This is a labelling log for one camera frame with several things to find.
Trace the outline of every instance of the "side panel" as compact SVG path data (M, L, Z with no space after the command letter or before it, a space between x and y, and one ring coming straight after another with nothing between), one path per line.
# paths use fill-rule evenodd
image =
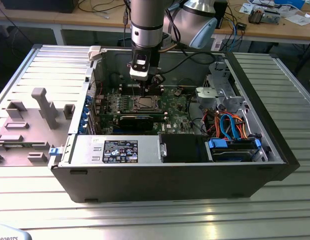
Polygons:
M70 198L83 203L248 198L283 168L283 165L60 167L52 172Z
M229 64L231 66L230 71L232 72L233 76L237 78L236 81L245 91L244 93L245 99L248 100L254 107L254 111L259 117L271 141L275 145L275 148L277 149L282 160L288 163L288 165L284 168L284 171L273 179L282 181L291 173L293 173L298 167L300 167L300 164L298 163L292 150L289 148L286 140L282 136L274 120L271 118L269 112L267 111L265 105L258 96L253 85L249 81L246 73L240 66L237 58L234 56L233 53L228 53L227 59L229 60Z

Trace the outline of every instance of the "desk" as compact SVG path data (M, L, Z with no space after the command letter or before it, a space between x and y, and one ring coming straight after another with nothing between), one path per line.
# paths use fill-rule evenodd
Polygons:
M281 19L279 25L262 23L259 25L250 24L248 15L238 13L238 6L244 3L244 0L230 0L230 8L233 14L240 22L247 24L246 33L243 40L275 42L275 43L290 43L290 44L309 44L310 42L310 24L299 26L286 19ZM114 7L122 2L115 0L108 4L107 7ZM52 29L58 45L65 45L62 30L84 30L84 31L99 31L99 32L123 32L122 16L124 7L118 7L109 11L109 19L97 16L90 12L83 12L76 8L73 13L57 13L44 11L28 11L28 10L7 10L0 3L1 9L11 20L21 27L29 28L47 28ZM83 9L91 10L89 1L82 4ZM305 10L310 11L310 5L304 6ZM12 24L0 12L0 25ZM223 22L221 29L216 29L213 38L213 50L218 50L223 39L228 38L232 33L228 23Z

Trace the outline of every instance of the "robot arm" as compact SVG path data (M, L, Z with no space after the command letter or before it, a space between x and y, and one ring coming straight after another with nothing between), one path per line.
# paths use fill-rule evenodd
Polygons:
M214 32L217 24L214 18L214 0L189 0L180 4L181 2L184 1L131 0L133 56L130 76L140 81L145 91L153 86L154 76L158 73L160 52L163 52L160 51L162 33L173 31L165 16L167 8L174 6L172 19L181 34L181 43L201 49Z

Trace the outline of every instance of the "motherboard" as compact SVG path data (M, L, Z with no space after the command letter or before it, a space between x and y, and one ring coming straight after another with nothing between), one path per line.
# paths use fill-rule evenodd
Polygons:
M131 87L127 94L112 89L100 95L97 130L101 135L193 134L188 117L189 94L178 87L166 87L158 95L138 95Z

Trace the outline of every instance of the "power supply label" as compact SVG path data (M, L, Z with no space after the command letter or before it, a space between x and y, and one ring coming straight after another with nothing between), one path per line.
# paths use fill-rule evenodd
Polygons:
M130 164L138 162L138 141L105 141L103 162L106 164Z

